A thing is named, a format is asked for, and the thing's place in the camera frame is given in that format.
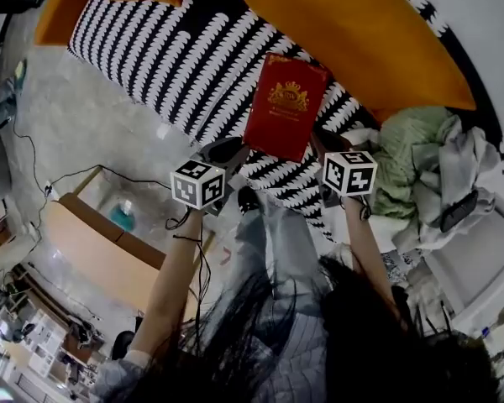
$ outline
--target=black and white patterned cushion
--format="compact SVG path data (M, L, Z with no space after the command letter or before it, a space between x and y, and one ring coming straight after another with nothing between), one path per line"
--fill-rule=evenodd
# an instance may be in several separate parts
M500 124L469 57L431 3L408 1L470 84L478 110L454 111L467 128L478 125L486 131L504 165ZM180 8L152 1L89 0L69 51L200 144L243 134L266 52L317 63L243 0L184 0ZM373 117L334 80L324 94L316 125L335 133L376 128ZM319 169L308 147L299 164L252 152L241 173L283 206L302 213L330 239L314 177Z

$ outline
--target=shoe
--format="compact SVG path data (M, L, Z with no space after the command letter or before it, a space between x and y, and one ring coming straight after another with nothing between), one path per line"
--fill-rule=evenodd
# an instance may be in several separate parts
M24 58L17 64L17 67L15 67L15 73L13 74L15 92L21 92L23 90L24 79L26 78L27 65L28 62Z
M244 186L239 190L237 195L237 203L239 210L244 215L248 211L255 211L260 209L260 201L254 190L249 186Z

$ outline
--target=jeans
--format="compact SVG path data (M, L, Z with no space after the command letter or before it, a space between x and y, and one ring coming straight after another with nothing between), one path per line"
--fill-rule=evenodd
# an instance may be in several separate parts
M318 267L318 254L306 220L290 209L266 209L264 216L259 210L246 212L237 228L229 294L234 294L253 275L267 277L266 224L274 257L272 311L286 311L295 299L296 312L318 317L317 294L328 289L328 282Z

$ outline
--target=long black hair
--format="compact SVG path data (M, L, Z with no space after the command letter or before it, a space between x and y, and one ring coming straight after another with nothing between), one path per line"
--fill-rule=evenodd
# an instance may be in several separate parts
M489 357L479 360L484 374L478 375L478 383L459 371L460 379L452 378L451 365L465 372L466 359L435 353L364 276L334 259L321 258L320 265L332 283L331 291L317 294L327 335L329 401L454 401L469 395L497 401ZM257 357L253 344L272 293L265 277L252 276L223 314L219 302L194 327L176 330L142 378L123 382L106 401L251 401L276 366L276 357ZM262 340L269 341L275 355L286 345L294 315L292 303L267 332L262 330Z

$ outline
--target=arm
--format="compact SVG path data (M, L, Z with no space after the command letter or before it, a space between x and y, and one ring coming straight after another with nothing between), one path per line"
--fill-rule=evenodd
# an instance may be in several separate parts
M391 302L395 306L388 274L370 224L360 220L362 205L351 197L343 197L342 201L345 207L351 250L354 255L354 271L365 275L385 301Z
M202 231L202 217L202 211L192 211L185 224L179 228L178 234L198 240ZM130 349L153 354L179 327L188 287L194 277L196 246L195 242L184 238L173 240L151 290L144 320Z

